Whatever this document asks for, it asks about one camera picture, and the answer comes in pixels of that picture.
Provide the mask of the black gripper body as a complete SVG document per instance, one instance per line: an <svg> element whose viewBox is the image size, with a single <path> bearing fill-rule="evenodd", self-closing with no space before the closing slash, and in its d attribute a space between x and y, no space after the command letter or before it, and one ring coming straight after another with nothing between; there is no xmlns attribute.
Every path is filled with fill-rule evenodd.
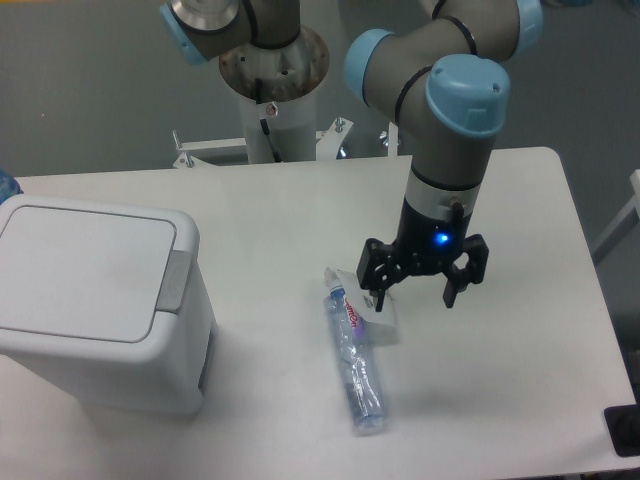
<svg viewBox="0 0 640 480"><path fill-rule="evenodd" d="M469 225L460 201L446 210L446 219L423 215L403 200L397 236L393 242L393 275L436 275L465 272L454 262L463 255Z"/></svg>

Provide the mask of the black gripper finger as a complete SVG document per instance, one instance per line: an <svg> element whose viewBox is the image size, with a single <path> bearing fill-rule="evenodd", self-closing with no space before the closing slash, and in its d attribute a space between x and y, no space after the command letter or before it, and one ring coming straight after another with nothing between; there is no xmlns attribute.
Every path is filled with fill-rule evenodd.
<svg viewBox="0 0 640 480"><path fill-rule="evenodd" d="M404 255L396 243L385 244L379 239L365 241L356 269L362 290L375 299L375 311L381 313L386 292L414 272L414 258Z"/></svg>
<svg viewBox="0 0 640 480"><path fill-rule="evenodd" d="M452 308L459 293L466 290L469 284L480 284L484 280L489 248L484 237L474 234L463 241L462 253L467 255L463 268L454 263L446 265L442 271L447 279L443 292L443 301L447 308Z"/></svg>

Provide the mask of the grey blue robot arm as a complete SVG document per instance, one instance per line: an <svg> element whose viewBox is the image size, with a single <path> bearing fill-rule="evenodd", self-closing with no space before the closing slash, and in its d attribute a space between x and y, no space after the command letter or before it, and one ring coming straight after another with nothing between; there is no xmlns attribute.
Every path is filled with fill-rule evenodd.
<svg viewBox="0 0 640 480"><path fill-rule="evenodd" d="M243 122L253 163L311 160L315 123L292 109L323 82L324 42L296 1L169 1L161 19L193 65L217 60L227 86L249 106ZM489 250L467 232L510 80L502 62L530 47L543 25L537 1L439 1L430 22L407 35L373 29L344 60L344 80L367 107L412 136L396 238L368 239L359 285L382 302L410 276L443 274L443 300L482 282Z"/></svg>

